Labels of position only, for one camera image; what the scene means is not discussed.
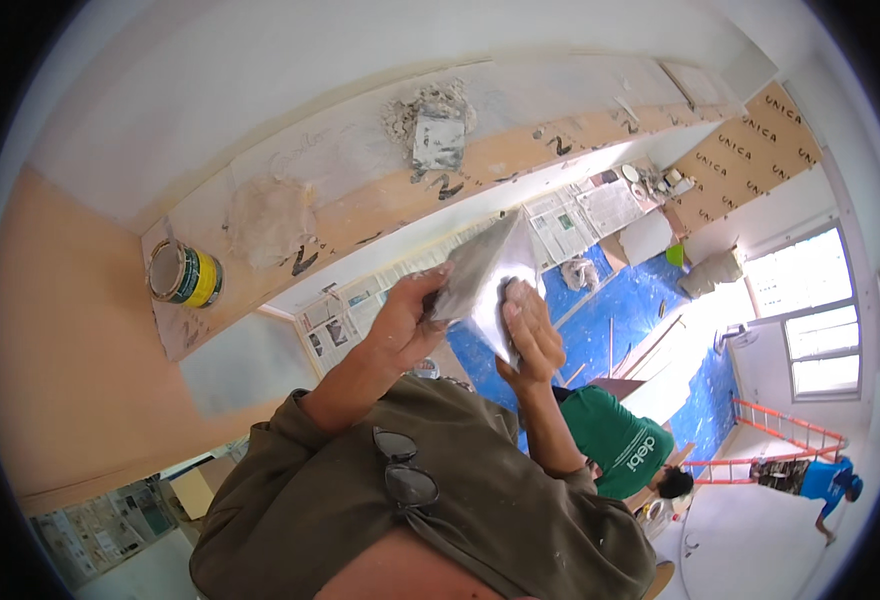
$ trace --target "green t-shirt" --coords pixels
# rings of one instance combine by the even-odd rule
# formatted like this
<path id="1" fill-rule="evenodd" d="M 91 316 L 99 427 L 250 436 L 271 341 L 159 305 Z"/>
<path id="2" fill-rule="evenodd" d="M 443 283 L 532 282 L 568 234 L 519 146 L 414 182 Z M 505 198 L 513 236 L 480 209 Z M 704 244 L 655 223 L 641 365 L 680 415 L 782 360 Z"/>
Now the green t-shirt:
<path id="1" fill-rule="evenodd" d="M 649 418 L 638 418 L 595 385 L 576 390 L 560 412 L 578 450 L 603 471 L 595 482 L 602 497 L 630 498 L 650 483 L 674 451 L 674 436 Z"/>

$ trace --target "window frame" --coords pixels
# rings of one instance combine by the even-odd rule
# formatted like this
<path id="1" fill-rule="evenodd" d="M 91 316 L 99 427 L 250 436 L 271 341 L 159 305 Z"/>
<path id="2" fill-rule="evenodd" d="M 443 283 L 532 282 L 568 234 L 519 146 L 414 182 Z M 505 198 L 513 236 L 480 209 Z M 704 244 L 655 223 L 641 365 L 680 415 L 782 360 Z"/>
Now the window frame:
<path id="1" fill-rule="evenodd" d="M 826 234 L 830 230 L 836 230 L 836 233 L 840 238 L 840 246 L 843 249 L 843 259 L 846 262 L 847 275 L 850 278 L 849 297 L 834 300 L 833 302 L 827 302 L 826 304 L 820 304 L 819 306 L 807 306 L 806 308 L 792 310 L 790 312 L 785 312 L 780 315 L 760 317 L 760 306 L 755 299 L 755 294 L 752 287 L 753 284 L 750 281 L 750 277 L 746 277 L 747 291 L 750 294 L 751 300 L 754 302 L 754 312 L 758 316 L 758 318 L 748 322 L 747 327 L 753 328 L 761 325 L 770 324 L 779 325 L 783 339 L 783 351 L 785 352 L 786 356 L 786 372 L 790 382 L 790 401 L 793 404 L 809 404 L 816 402 L 859 402 L 861 399 L 861 392 L 864 388 L 864 325 L 863 321 L 861 320 L 861 309 L 858 304 L 857 282 L 854 279 L 853 264 L 850 262 L 850 251 L 847 246 L 847 238 L 843 234 L 843 226 L 841 225 L 840 219 L 830 219 L 830 221 L 811 229 L 810 231 L 804 233 L 802 236 L 797 236 L 796 239 L 791 239 L 792 236 L 786 236 L 786 239 L 783 240 L 782 244 L 778 244 L 777 246 L 773 246 L 770 249 L 762 252 L 757 252 L 756 254 L 748 255 L 744 259 L 744 262 L 749 262 L 751 260 L 756 260 L 757 258 L 762 258 L 766 257 L 767 255 L 778 253 L 785 248 L 795 246 L 796 244 L 799 244 L 801 242 L 806 242 L 807 240 L 815 238 L 820 234 Z M 809 317 L 818 313 L 843 308 L 844 306 L 853 306 L 854 310 L 856 311 L 856 348 L 843 348 L 840 350 L 831 350 L 828 352 L 822 352 L 820 354 L 814 354 L 812 356 L 804 356 L 803 358 L 794 358 L 791 354 L 791 343 L 787 332 L 787 321 L 791 319 L 798 319 L 800 317 Z M 797 392 L 796 381 L 794 379 L 795 363 L 807 362 L 812 360 L 825 360 L 829 358 L 842 358 L 844 356 L 859 356 L 859 369 L 856 373 L 855 389 L 839 391 L 820 390 L 803 391 L 799 393 Z"/>

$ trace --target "yellow label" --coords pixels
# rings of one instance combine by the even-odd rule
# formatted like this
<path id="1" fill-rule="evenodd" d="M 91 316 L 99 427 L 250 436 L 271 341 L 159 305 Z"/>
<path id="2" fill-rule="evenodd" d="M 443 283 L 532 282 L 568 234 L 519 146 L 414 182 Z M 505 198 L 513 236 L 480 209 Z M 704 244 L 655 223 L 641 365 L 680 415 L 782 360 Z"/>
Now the yellow label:
<path id="1" fill-rule="evenodd" d="M 204 306 L 214 294 L 214 288 L 217 286 L 217 265 L 214 259 L 208 254 L 194 249 L 197 258 L 200 260 L 200 273 L 197 277 L 197 286 L 193 289 L 193 293 L 186 299 L 183 304 L 186 306 Z"/>

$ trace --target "paint can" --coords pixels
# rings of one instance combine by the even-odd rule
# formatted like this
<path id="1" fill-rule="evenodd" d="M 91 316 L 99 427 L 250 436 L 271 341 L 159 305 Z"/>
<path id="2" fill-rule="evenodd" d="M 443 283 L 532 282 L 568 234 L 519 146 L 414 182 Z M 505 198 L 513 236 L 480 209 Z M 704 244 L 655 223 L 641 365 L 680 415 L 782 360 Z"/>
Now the paint can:
<path id="1" fill-rule="evenodd" d="M 223 267 L 198 249 L 163 240 L 150 253 L 146 284 L 158 302 L 206 308 L 220 295 Z"/>

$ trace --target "man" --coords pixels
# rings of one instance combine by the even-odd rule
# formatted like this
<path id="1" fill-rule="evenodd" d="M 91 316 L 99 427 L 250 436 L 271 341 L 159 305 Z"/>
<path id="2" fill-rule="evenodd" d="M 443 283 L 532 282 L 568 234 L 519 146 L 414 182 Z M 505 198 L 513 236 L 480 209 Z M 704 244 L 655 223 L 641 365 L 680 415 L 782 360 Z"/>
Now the man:
<path id="1" fill-rule="evenodd" d="M 854 463 L 843 456 L 839 462 L 775 461 L 761 459 L 750 466 L 750 479 L 766 488 L 812 500 L 826 500 L 813 526 L 827 538 L 827 546 L 837 535 L 823 524 L 841 503 L 856 502 L 864 491 L 864 480 L 854 474 Z"/>
<path id="2" fill-rule="evenodd" d="M 457 385 L 402 376 L 443 339 L 423 298 L 452 265 L 402 279 L 370 334 L 295 390 L 210 504 L 190 559 L 220 598 L 640 598 L 655 555 L 622 502 L 598 497 L 551 392 L 566 357 L 547 306 L 512 282 L 522 356 L 497 361 L 527 418 Z"/>
<path id="3" fill-rule="evenodd" d="M 644 486 L 660 498 L 679 498 L 694 488 L 694 477 L 665 464 L 674 436 L 650 418 L 638 418 L 607 390 L 553 388 L 576 447 L 595 464 L 596 493 L 624 500 Z"/>

